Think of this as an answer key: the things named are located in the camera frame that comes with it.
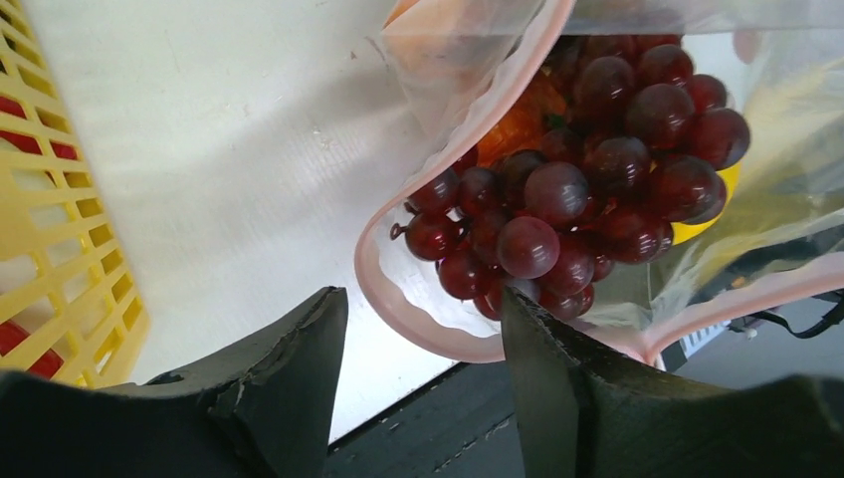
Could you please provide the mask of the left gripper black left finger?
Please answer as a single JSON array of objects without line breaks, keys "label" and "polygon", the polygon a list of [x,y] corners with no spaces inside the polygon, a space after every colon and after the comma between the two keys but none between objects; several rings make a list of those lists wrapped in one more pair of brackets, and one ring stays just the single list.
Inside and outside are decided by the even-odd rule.
[{"label": "left gripper black left finger", "polygon": [[5,477],[318,477],[348,318],[325,287],[218,352],[89,390],[1,375]]}]

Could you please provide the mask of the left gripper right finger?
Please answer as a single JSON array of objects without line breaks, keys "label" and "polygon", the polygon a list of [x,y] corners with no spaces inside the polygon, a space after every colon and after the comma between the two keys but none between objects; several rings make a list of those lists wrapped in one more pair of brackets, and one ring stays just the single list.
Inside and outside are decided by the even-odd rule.
[{"label": "left gripper right finger", "polygon": [[843,383],[730,390],[641,363],[521,292],[502,337],[528,477],[839,477]]}]

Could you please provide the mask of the clear zip top bag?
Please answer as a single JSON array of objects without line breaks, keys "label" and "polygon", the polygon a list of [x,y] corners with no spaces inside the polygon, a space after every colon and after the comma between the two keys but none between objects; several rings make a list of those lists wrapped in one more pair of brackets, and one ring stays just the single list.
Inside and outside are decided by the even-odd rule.
[{"label": "clear zip top bag", "polygon": [[642,362],[843,285],[839,1],[401,1],[434,155],[354,267],[439,356],[505,356],[506,285]]}]

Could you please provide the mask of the dark purple grape bunch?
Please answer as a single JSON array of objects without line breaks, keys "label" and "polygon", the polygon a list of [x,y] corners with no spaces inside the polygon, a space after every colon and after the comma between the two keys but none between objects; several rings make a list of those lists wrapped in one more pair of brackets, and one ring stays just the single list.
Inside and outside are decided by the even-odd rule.
[{"label": "dark purple grape bunch", "polygon": [[717,172],[750,144],[726,86],[697,72],[678,34],[563,36],[539,70],[567,110],[538,146],[480,166],[475,144],[409,195],[409,220],[388,233],[492,321],[509,287],[562,322],[586,314],[615,266],[658,259],[674,222],[716,203]]}]

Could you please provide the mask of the small orange pumpkin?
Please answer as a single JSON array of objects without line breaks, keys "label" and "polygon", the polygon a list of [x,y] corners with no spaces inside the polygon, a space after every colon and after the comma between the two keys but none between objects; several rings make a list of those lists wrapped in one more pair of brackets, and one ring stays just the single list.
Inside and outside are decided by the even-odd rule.
[{"label": "small orange pumpkin", "polygon": [[566,110],[566,100],[548,74],[539,70],[514,105],[477,143],[477,164],[491,166],[515,151],[536,148]]}]

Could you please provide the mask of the yellow lemon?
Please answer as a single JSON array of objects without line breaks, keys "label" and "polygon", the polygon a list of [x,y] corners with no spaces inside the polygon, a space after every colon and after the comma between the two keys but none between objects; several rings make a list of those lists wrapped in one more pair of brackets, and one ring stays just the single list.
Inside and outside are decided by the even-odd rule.
[{"label": "yellow lemon", "polygon": [[672,224],[674,233],[672,242],[673,246],[680,245],[699,236],[716,223],[716,221],[723,215],[727,205],[735,196],[735,192],[739,184],[740,171],[741,164],[737,163],[727,169],[717,172],[717,176],[721,183],[716,203],[706,212],[695,218],[682,222],[674,222]]}]

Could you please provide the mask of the red bell pepper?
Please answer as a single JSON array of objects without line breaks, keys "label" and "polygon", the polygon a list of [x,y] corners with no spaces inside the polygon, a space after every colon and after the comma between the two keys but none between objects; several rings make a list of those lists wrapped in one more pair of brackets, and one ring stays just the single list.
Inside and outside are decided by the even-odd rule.
[{"label": "red bell pepper", "polygon": [[69,202],[30,204],[27,197],[64,187],[57,170],[13,159],[46,157],[44,143],[16,100],[1,100],[1,365],[73,382],[78,340],[67,308],[91,286],[87,271],[65,274],[87,250],[81,216]]}]

